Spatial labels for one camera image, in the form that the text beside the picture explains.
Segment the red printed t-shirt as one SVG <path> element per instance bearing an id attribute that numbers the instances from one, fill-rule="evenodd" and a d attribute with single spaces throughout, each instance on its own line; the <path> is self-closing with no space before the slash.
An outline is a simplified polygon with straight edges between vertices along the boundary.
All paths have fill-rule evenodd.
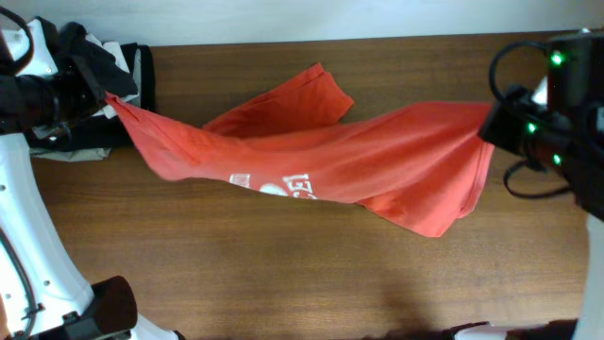
<path id="1" fill-rule="evenodd" d="M 162 179 L 359 204 L 426 237 L 473 211 L 494 151 L 478 136 L 482 103 L 419 102 L 345 123 L 353 101 L 318 64 L 203 127 L 108 101 Z"/>

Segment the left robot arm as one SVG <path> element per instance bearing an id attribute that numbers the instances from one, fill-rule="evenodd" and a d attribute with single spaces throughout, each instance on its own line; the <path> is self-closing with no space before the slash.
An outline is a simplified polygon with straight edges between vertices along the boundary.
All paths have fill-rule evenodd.
<path id="1" fill-rule="evenodd" d="M 124 53 L 77 23 L 1 12 L 1 301 L 12 339 L 171 339 L 125 278 L 89 283 L 63 246 L 32 169 L 37 156 L 93 160 L 127 143 L 106 101 L 154 103 L 147 51 Z"/>

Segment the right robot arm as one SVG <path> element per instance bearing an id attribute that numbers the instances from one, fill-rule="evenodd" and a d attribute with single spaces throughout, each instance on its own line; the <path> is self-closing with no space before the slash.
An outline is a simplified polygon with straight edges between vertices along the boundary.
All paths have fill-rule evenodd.
<path id="1" fill-rule="evenodd" d="M 531 47 L 545 57 L 547 73 L 534 89 L 497 86 L 499 62 Z M 508 185 L 521 169 L 552 172 L 561 188 L 539 194 L 512 191 L 527 200 L 570 194 L 586 213 L 588 259 L 579 316 L 527 326 L 466 324 L 447 332 L 453 340 L 600 339 L 603 336 L 603 33 L 583 28 L 545 42 L 513 42 L 493 57 L 488 81 L 495 104 L 479 130 L 483 141 L 519 157 L 503 176 Z"/>

